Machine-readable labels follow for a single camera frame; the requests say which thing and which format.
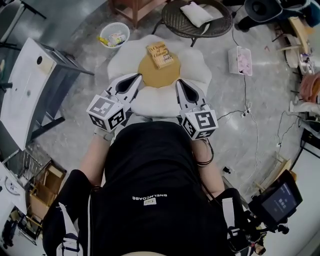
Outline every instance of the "plastic basket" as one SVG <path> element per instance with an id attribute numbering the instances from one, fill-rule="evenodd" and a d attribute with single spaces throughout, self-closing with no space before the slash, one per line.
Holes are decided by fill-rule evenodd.
<path id="1" fill-rule="evenodd" d="M 125 35 L 125 41 L 122 44 L 116 45 L 115 47 L 110 47 L 105 45 L 104 43 L 100 42 L 104 47 L 109 48 L 109 49 L 117 49 L 120 48 L 121 46 L 123 46 L 129 39 L 130 37 L 130 29 L 128 28 L 128 26 L 126 24 L 123 24 L 121 22 L 114 22 L 111 23 L 107 26 L 105 26 L 101 33 L 100 33 L 100 37 L 104 38 L 104 39 L 108 39 L 108 37 L 116 32 L 121 32 L 122 34 Z"/>
<path id="2" fill-rule="evenodd" d="M 239 71 L 239 63 L 238 63 L 238 55 L 243 54 L 248 59 L 249 63 L 249 73 L 244 74 Z M 237 46 L 236 48 L 230 49 L 228 51 L 229 58 L 229 72 L 233 74 L 239 75 L 247 75 L 252 76 L 252 59 L 251 59 L 251 51 L 247 48 L 243 48 L 241 46 Z"/>

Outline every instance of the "marble floor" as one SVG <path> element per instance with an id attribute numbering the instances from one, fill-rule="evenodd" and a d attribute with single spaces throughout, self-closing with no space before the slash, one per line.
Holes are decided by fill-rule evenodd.
<path id="1" fill-rule="evenodd" d="M 113 15 L 104 3 L 90 14 L 63 45 L 73 54 L 84 68 L 95 76 L 80 75 L 62 104 L 66 121 L 37 139 L 45 151 L 68 172 L 79 166 L 82 156 L 91 140 L 93 125 L 86 108 L 95 94 L 99 94 L 108 84 L 107 66 L 116 50 L 107 49 L 97 41 L 101 29 L 111 22 L 123 22 L 130 27 L 130 40 L 138 40 L 153 30 L 161 17 L 160 6 L 141 20 L 138 29 L 123 17 Z M 238 11 L 235 22 L 245 16 L 244 8 Z M 164 25 L 156 35 L 164 39 L 182 41 L 190 45 L 191 39 L 181 38 L 171 33 Z M 228 50 L 236 46 L 232 31 L 217 38 L 198 39 L 194 48 L 199 49 L 205 63 L 212 72 L 207 98 L 217 117 L 231 111 L 245 109 L 246 100 L 252 103 L 251 115 L 242 117 L 235 112 L 219 121 L 219 129 L 210 138 L 219 168 L 232 169 L 225 177 L 240 190 L 246 200 L 257 188 L 253 181 L 268 179 L 275 167 L 275 153 L 294 160 L 298 151 L 302 131 L 295 116 L 283 114 L 289 109 L 289 101 L 299 78 L 286 64 L 283 52 L 277 51 L 279 41 L 272 42 L 275 31 L 271 26 L 261 25 L 247 33 L 234 30 L 234 39 L 240 46 L 251 50 L 253 76 L 246 76 L 246 87 L 242 75 L 230 74 Z"/>

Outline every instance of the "white bowl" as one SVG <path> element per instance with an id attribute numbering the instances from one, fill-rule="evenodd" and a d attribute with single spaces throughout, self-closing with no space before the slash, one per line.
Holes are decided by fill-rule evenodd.
<path id="1" fill-rule="evenodd" d="M 104 43 L 100 42 L 104 47 L 109 48 L 109 49 L 116 49 L 116 48 L 120 48 L 121 46 L 123 46 L 129 39 L 130 37 L 130 30 L 128 28 L 128 26 L 126 24 L 123 24 L 121 22 L 114 22 L 111 23 L 107 26 L 105 26 L 101 33 L 100 33 L 100 37 L 107 39 L 109 41 L 109 36 L 116 33 L 116 32 L 121 32 L 122 34 L 125 35 L 125 41 L 120 44 L 120 45 L 116 45 L 115 47 L 110 47 L 105 45 Z"/>

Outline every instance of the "screen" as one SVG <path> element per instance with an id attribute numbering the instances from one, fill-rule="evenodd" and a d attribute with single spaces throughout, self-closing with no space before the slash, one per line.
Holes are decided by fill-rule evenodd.
<path id="1" fill-rule="evenodd" d="M 287 183 L 283 183 L 278 190 L 262 203 L 262 206 L 278 222 L 297 207 L 297 202 Z"/>

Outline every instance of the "wooden stand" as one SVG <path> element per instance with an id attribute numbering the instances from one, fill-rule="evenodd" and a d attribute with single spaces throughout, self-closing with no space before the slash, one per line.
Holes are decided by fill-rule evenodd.
<path id="1" fill-rule="evenodd" d="M 114 14 L 120 14 L 138 27 L 138 21 L 150 13 L 154 8 L 170 0 L 109 0 L 109 6 Z M 120 10 L 116 5 L 124 5 L 127 8 Z"/>

